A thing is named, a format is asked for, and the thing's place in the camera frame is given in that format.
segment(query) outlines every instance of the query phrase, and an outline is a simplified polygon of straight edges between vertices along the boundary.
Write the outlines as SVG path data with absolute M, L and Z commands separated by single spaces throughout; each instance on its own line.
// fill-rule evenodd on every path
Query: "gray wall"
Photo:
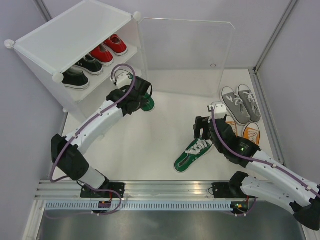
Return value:
M 0 7 L 0 236 L 21 239 L 40 179 L 50 168 L 51 137 L 62 108 L 13 50 L 45 21 L 32 0 L 2 0 Z
M 288 166 L 320 183 L 320 1 L 301 0 L 260 78 Z
M 53 17 L 81 0 L 43 0 Z M 227 67 L 256 65 L 290 0 L 99 0 L 145 18 L 231 22 L 234 41 Z

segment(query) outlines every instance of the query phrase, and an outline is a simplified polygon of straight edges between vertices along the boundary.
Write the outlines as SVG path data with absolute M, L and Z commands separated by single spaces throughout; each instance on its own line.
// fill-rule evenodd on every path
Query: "black sneaker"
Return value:
M 83 69 L 90 73 L 91 75 L 100 75 L 103 73 L 104 68 L 101 63 L 99 63 L 96 59 L 91 57 L 90 55 L 84 56 L 80 61 L 78 61 L 74 67 Z
M 63 85 L 67 88 L 85 90 L 89 87 L 89 80 L 83 71 L 69 68 L 63 73 Z

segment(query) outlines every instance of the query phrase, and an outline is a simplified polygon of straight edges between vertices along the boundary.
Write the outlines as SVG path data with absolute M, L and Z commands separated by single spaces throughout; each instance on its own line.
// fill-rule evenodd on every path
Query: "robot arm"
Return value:
M 253 142 L 236 136 L 224 118 L 227 109 L 223 103 L 213 103 L 209 106 L 209 109 L 211 108 L 214 109 L 214 119 L 198 118 L 199 126 L 207 122 L 207 129 L 203 129 L 205 138 L 212 140 L 217 150 L 230 162 L 254 171 L 272 182 L 265 183 L 239 171 L 229 181 L 231 192 L 235 195 L 244 193 L 278 205 L 292 213 L 304 226 L 318 231 L 320 229 L 319 185 L 279 164 Z M 193 128 L 199 129 L 197 119 L 195 125 Z
M 103 102 L 102 106 L 87 121 L 65 137 L 57 134 L 52 138 L 51 155 L 53 163 L 56 162 L 66 144 L 72 140 L 72 144 L 66 148 L 57 164 L 57 167 L 72 180 L 81 181 L 94 189 L 105 189 L 108 187 L 109 180 L 89 165 L 84 158 L 84 154 L 97 137 L 105 134 L 125 115 L 131 115 L 147 102 L 144 96 L 151 87 L 151 84 L 136 76 L 134 87 L 129 95 L 117 105 L 104 111 L 124 97 L 131 82 L 132 75 L 130 73 L 121 74 L 117 81 L 114 82 L 119 89 L 112 91 L 106 97 L 106 101 Z

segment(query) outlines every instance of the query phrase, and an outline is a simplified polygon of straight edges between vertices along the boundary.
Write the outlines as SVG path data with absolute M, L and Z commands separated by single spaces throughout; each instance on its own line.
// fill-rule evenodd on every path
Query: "white bracket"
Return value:
M 214 109 L 214 118 L 215 119 L 223 119 L 227 115 L 227 107 L 221 101 L 213 102 L 212 104 L 208 105 L 208 110 L 211 112 L 211 108 Z
M 57 84 L 60 84 L 64 80 L 64 75 L 60 72 L 56 72 L 52 75 L 52 80 Z
M 139 23 L 141 21 L 141 12 L 139 11 L 136 11 L 134 14 L 133 14 L 133 18 Z
M 15 45 L 15 41 L 11 40 L 11 39 L 8 39 L 8 40 L 5 40 L 4 41 L 4 46 L 7 48 L 7 49 L 13 49 L 14 48 L 14 45 Z

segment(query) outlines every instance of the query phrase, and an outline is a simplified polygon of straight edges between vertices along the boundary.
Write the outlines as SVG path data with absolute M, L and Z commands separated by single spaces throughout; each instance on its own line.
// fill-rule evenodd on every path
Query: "clear acrylic door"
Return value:
M 155 91 L 218 92 L 235 31 L 230 22 L 144 18 L 139 25 Z

